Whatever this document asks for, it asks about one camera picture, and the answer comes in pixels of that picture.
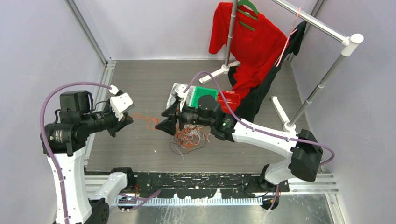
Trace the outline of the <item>white plastic bin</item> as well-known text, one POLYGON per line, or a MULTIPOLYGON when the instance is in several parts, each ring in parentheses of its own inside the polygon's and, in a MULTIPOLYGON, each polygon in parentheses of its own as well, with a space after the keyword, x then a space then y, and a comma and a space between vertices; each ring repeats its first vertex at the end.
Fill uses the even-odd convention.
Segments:
MULTIPOLYGON (((167 103, 166 103, 166 107, 165 107, 166 109, 168 107, 170 107, 175 102, 175 100, 176 100, 176 98, 175 98, 176 88, 181 86, 181 85, 187 86, 186 84, 180 84, 180 83, 174 83, 173 84, 171 92, 170 92, 168 100, 167 100, 167 103)), ((194 85, 192 85, 189 88, 189 90, 188 90, 188 95, 186 97, 185 104, 187 106, 189 106, 189 107, 192 107, 192 99, 193 99, 193 96, 195 94, 195 91, 196 91, 196 86, 194 86, 194 85)))

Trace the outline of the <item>aluminium frame rail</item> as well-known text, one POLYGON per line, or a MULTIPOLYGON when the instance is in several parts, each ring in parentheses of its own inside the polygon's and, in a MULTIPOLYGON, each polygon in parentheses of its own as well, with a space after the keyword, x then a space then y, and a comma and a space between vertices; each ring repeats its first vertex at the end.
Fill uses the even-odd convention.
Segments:
MULTIPOLYGON (((88 197, 94 197, 95 192, 107 181, 109 175, 99 175, 105 173, 91 173, 91 175, 85 175, 83 187, 87 192, 88 197)), ((335 183, 332 174, 319 174, 315 182, 305 182, 297 178, 292 178, 281 182, 279 186, 279 194, 277 200, 282 196, 321 196, 321 195, 337 195, 339 194, 338 187, 335 183)), ((134 206, 141 204, 143 199, 136 200, 139 198, 136 194, 122 194, 117 195, 109 204, 117 205, 122 210, 133 208, 134 206)), ((173 198, 155 198, 149 199, 143 204, 143 206, 236 206, 236 205, 264 205, 265 209, 269 208, 274 198, 274 193, 270 196, 260 195, 253 198, 231 198, 222 199, 220 192, 217 191, 213 198, 202 198, 192 199, 186 197, 185 199, 174 196, 173 198)))

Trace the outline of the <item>red t-shirt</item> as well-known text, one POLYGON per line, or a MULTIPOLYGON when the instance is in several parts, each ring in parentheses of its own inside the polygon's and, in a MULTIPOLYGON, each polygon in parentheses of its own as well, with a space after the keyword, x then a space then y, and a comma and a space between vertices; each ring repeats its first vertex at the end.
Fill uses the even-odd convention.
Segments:
MULTIPOLYGON (((217 54, 227 44, 232 6, 231 2, 221 2, 214 12, 210 54, 217 54)), ((263 14, 255 20, 237 13, 231 53, 240 66, 233 75, 233 91, 244 98, 259 86, 282 53, 286 40, 285 34, 263 14)))

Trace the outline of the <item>black t-shirt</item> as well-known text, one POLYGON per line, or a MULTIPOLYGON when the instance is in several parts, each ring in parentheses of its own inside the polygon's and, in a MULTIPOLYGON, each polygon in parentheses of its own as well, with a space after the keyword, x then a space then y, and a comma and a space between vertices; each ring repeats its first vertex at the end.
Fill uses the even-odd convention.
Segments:
MULTIPOLYGON (((286 51, 282 57, 282 61, 280 65, 278 67, 275 66, 275 63, 277 61, 276 60, 274 65, 272 66, 272 68, 269 70, 266 77, 262 81, 262 83, 259 86, 252 88, 251 91, 246 95, 246 97, 241 98, 241 102, 237 107, 237 109, 235 110, 235 114, 238 117, 244 118, 250 122, 254 120, 254 117, 258 113, 265 96, 270 90, 271 84, 275 79, 276 74, 280 71, 282 67, 283 60, 286 58, 287 55, 291 53, 293 53, 294 55, 297 55, 299 53, 300 46, 305 34, 306 26, 307 23, 303 21, 295 27, 296 32, 292 34, 289 39, 289 45, 286 47, 286 51)), ((236 83, 236 80, 233 77, 233 75, 238 67, 239 66, 233 66, 230 68, 228 72, 228 78, 232 87, 236 83)))

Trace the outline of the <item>pink clothes hanger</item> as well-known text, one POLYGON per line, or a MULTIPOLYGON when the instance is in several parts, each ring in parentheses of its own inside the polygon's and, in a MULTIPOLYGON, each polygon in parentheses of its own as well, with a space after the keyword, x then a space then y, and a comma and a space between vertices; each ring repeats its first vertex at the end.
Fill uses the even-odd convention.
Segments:
POLYGON ((294 33, 296 32, 296 31, 295 31, 295 24, 296 24, 297 19, 298 19, 299 15, 300 15, 300 12, 301 12, 301 8, 298 9, 297 15, 296 15, 296 17, 295 17, 295 19, 294 19, 294 22, 293 22, 293 24, 292 24, 292 26, 291 26, 291 28, 290 28, 290 32, 289 32, 289 35, 288 35, 288 37, 287 37, 287 39, 286 39, 285 45, 284 45, 284 47, 283 47, 283 50, 282 50, 282 52, 281 52, 281 54, 280 54, 278 60, 277 60, 276 63, 275 63, 275 66, 276 66, 276 67, 278 67, 278 66, 280 65, 281 61, 282 61, 282 57, 283 57, 283 55, 284 55, 284 53, 285 53, 285 51, 286 51, 286 47, 289 45, 289 39, 290 39, 291 35, 294 34, 294 33))

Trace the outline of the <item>red plastic bin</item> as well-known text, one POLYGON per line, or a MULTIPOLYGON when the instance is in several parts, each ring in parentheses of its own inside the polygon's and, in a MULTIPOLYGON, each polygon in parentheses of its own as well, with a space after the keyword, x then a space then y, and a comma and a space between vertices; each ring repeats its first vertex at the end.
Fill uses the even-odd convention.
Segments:
POLYGON ((239 106, 240 101, 241 101, 240 95, 236 94, 233 91, 222 91, 222 94, 224 95, 226 102, 228 103, 228 105, 230 107, 230 110, 229 110, 222 95, 220 93, 218 93, 217 101, 220 103, 222 111, 225 113, 228 113, 228 114, 230 114, 231 111, 235 112, 235 110, 237 109, 237 107, 239 106))

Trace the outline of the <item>green plastic bin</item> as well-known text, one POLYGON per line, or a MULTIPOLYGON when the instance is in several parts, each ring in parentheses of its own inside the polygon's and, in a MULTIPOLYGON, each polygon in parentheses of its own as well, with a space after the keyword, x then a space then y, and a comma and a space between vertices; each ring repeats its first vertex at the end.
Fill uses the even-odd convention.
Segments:
POLYGON ((218 94, 219 94, 219 91, 216 89, 210 89, 210 88, 197 86, 194 89, 189 106, 197 108, 199 98, 201 96, 205 96, 205 95, 210 95, 210 96, 214 97, 215 100, 217 100, 218 94))

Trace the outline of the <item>green clothes hanger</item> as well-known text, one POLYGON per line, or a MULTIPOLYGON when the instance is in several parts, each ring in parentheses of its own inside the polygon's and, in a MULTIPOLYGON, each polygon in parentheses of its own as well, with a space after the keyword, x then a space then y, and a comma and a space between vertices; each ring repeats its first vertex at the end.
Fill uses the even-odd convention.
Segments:
POLYGON ((250 0, 239 0, 237 4, 237 12, 255 21, 258 21, 259 19, 259 12, 250 0))

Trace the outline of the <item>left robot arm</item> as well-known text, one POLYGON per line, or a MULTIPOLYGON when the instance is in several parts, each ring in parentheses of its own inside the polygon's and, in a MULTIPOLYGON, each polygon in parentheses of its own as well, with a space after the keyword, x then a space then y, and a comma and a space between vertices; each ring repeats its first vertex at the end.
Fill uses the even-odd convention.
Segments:
POLYGON ((85 146, 90 135, 102 131, 115 137, 133 119, 128 111, 134 103, 129 94, 113 91, 104 110, 94 112, 88 91, 69 91, 60 95, 59 120, 44 128, 54 158, 49 158, 54 178, 62 172, 63 187, 56 187, 57 224, 105 224, 109 206, 123 190, 132 192, 136 179, 130 167, 113 168, 107 180, 92 195, 85 185, 85 146))

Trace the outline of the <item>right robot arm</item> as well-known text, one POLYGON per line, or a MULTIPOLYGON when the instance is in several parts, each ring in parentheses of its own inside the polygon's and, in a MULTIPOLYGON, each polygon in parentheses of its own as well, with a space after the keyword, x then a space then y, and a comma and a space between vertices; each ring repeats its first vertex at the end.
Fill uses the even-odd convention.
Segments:
POLYGON ((220 102, 210 95, 200 97, 196 108, 181 105, 181 98, 177 97, 161 116, 165 120, 155 128, 172 136, 176 135, 177 124, 180 129, 186 124, 208 126, 219 140, 247 143, 283 156, 284 160, 264 166, 259 179, 264 191, 270 192, 279 183, 294 177, 306 182, 316 180, 323 149, 307 130, 297 134, 258 126, 223 112, 220 102))

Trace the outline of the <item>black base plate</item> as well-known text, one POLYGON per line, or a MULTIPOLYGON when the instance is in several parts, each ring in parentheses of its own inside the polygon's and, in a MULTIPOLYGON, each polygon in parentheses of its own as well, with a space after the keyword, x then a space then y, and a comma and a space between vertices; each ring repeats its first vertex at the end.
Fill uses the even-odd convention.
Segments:
POLYGON ((134 185, 121 190, 122 194, 136 194, 147 198, 160 190, 158 198, 213 198, 217 191, 222 199, 270 196, 269 189, 260 182, 259 174, 249 173, 154 173, 134 174, 134 185))

